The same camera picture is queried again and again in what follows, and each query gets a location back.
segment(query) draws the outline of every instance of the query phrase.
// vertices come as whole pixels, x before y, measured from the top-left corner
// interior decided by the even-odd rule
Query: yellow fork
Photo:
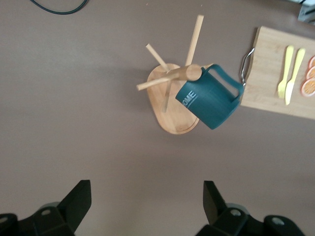
[[[293,51],[294,51],[294,47],[292,45],[289,45],[286,48],[285,59],[284,59],[283,78],[282,78],[281,82],[278,84],[278,97],[279,98],[284,98],[284,95],[285,95],[286,81],[287,81],[287,76],[289,74],[289,69],[290,69],[292,56],[293,56]]]

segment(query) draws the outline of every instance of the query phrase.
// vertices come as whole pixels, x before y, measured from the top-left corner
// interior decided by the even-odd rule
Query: metal handle
[[[255,48],[252,48],[250,50],[249,53],[247,53],[247,55],[244,56],[243,58],[243,62],[242,62],[242,67],[241,67],[241,79],[242,79],[242,83],[243,83],[243,86],[245,86],[246,82],[245,82],[245,76],[244,76],[244,70],[245,70],[245,64],[246,64],[246,61],[247,61],[247,58],[255,51]]]

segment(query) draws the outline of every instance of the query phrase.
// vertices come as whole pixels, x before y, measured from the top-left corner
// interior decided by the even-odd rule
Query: gray table surface
[[[70,10],[81,0],[41,0]],[[23,219],[81,179],[93,203],[78,236],[193,236],[207,223],[204,180],[262,220],[315,232],[315,121],[240,107],[221,127],[163,131],[145,91],[157,62],[193,62],[238,78],[257,27],[315,38],[282,0],[90,0],[73,15],[0,3],[0,212]]]

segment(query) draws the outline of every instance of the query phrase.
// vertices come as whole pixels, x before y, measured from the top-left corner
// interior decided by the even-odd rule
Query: citrus slice
[[[309,61],[309,69],[315,66],[315,56],[313,56]]]
[[[302,87],[301,93],[303,96],[310,97],[315,94],[315,78],[306,80]]]
[[[306,74],[306,79],[312,79],[315,78],[315,66],[313,66],[311,69],[309,69],[309,71]]]

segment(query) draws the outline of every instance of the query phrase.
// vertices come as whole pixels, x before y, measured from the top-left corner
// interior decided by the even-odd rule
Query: knife
[[[287,82],[287,84],[286,84],[286,89],[285,89],[285,104],[286,105],[290,104],[291,95],[292,95],[292,91],[293,91],[293,87],[294,87],[294,82],[295,82],[295,79],[297,76],[297,72],[300,69],[304,55],[305,55],[305,48],[300,48],[296,54],[292,77],[289,80],[289,82]]]

